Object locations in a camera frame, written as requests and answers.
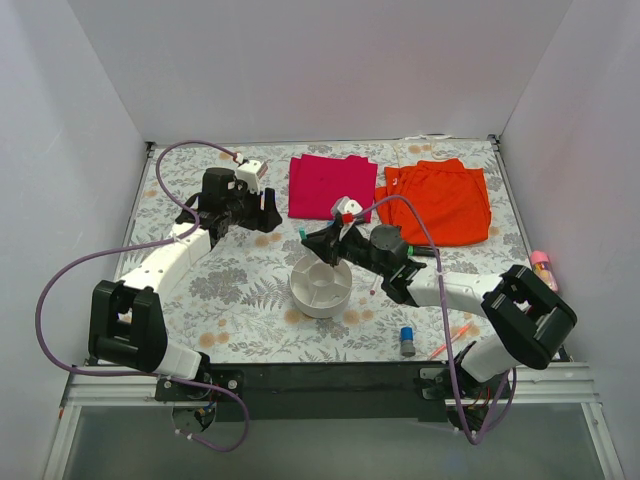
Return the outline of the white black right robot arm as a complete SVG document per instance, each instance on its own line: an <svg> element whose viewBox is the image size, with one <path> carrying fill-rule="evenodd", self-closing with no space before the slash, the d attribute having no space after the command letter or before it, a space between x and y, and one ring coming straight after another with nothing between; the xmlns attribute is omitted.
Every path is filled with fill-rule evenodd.
<svg viewBox="0 0 640 480"><path fill-rule="evenodd" d="M329 262L346 260L382 277L395 303L471 313L488 320L493 334L456 355L454 389L475 397L489 381L524 365L544 370L577 324L573 309L530 268L502 274L440 273L413 260L395 227L379 225L368 237L356 227L328 227Z"/></svg>

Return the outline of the pink cap marker bottle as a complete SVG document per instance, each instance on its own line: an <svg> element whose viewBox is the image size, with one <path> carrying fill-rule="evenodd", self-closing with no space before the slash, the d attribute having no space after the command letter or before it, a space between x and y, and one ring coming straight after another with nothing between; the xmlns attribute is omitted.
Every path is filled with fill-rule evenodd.
<svg viewBox="0 0 640 480"><path fill-rule="evenodd" d="M530 263L534 273L554 292L559 292L559 287L553 273L550 259L543 251L533 251L530 255Z"/></svg>

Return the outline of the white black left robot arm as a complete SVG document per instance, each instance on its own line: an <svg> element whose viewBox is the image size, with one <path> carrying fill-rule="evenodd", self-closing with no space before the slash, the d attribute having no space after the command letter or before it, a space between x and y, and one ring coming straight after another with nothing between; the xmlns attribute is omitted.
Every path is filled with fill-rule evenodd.
<svg viewBox="0 0 640 480"><path fill-rule="evenodd" d="M211 392L213 377L204 369L204 356L170 339L162 306L230 227L270 233L281 224L274 189L260 184L266 170L258 161L246 161L234 170L207 169L200 192L186 201L176 218L168 244L154 249L118 281L95 287L88 338L92 357L178 378L180 390L193 400Z"/></svg>

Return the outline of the green cap black highlighter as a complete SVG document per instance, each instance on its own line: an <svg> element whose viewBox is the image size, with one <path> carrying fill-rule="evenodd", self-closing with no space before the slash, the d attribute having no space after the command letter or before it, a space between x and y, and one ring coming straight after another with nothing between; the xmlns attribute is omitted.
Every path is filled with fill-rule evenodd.
<svg viewBox="0 0 640 480"><path fill-rule="evenodd" d="M438 251L427 245L409 245L407 254L409 256L435 258Z"/></svg>

